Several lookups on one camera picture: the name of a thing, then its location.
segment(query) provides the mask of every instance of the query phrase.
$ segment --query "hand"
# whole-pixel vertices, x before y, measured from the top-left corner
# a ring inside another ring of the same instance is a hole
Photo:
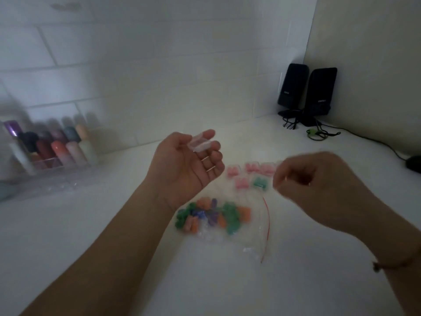
[[[214,136],[214,130],[203,132],[206,139]],[[155,151],[144,181],[173,211],[196,196],[225,169],[218,141],[213,141],[208,150],[195,153],[186,146],[191,140],[191,135],[177,132],[164,139]]]
[[[322,152],[286,159],[273,187],[316,222],[355,235],[381,201],[337,155]]]

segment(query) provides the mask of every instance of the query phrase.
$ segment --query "person's left hand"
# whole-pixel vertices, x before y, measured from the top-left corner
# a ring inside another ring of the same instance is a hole
[[[214,136],[214,130],[203,132],[206,139]],[[218,141],[213,141],[208,150],[195,153],[186,145],[191,139],[191,135],[178,132],[165,138],[155,151],[144,181],[173,211],[196,196],[225,169]]]

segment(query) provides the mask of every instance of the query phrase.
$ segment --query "pile of colorful items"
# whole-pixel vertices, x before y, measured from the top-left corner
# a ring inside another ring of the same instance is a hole
[[[255,187],[266,191],[269,185],[268,177],[273,176],[275,172],[275,163],[247,162],[243,173],[239,165],[227,166],[227,176],[234,178],[234,186],[237,190]]]
[[[195,203],[190,203],[185,209],[178,210],[176,228],[196,234],[202,221],[211,227],[220,226],[232,235],[239,230],[242,223],[248,223],[250,220],[249,207],[237,206],[234,202],[225,202],[218,207],[216,198],[202,197]]]

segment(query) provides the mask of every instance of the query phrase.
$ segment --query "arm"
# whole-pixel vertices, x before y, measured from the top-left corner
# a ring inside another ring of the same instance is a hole
[[[207,139],[213,130],[203,133]],[[21,314],[126,315],[175,210],[224,170],[220,144],[193,153],[190,135],[157,148],[145,180],[86,252]]]
[[[402,308],[421,314],[421,232],[381,202],[342,159],[331,153],[286,159],[277,169],[274,188],[306,214],[329,228],[360,239],[382,265]]]

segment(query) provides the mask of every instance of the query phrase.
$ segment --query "wall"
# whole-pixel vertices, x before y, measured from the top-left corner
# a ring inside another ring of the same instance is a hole
[[[0,102],[101,151],[275,113],[316,0],[0,0]]]
[[[304,63],[338,67],[329,122],[421,154],[421,0],[318,0]]]

